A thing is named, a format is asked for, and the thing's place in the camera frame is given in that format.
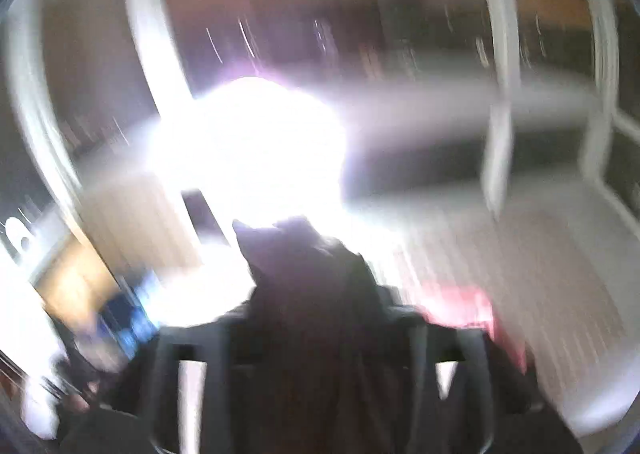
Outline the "dark brown garment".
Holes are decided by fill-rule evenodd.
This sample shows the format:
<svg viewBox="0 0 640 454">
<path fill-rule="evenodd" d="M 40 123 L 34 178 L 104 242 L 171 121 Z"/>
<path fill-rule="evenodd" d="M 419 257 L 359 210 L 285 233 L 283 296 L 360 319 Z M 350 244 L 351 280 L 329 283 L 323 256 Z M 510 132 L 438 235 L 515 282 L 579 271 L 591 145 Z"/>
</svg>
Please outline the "dark brown garment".
<svg viewBox="0 0 640 454">
<path fill-rule="evenodd" d="M 255 287 L 213 321 L 229 333 L 232 453 L 405 453 L 410 370 L 399 317 L 419 312 L 306 221 L 235 234 Z M 77 419 L 63 452 L 175 452 L 150 436 L 160 331 Z M 484 334 L 496 419 L 487 453 L 579 452 L 559 413 Z"/>
</svg>

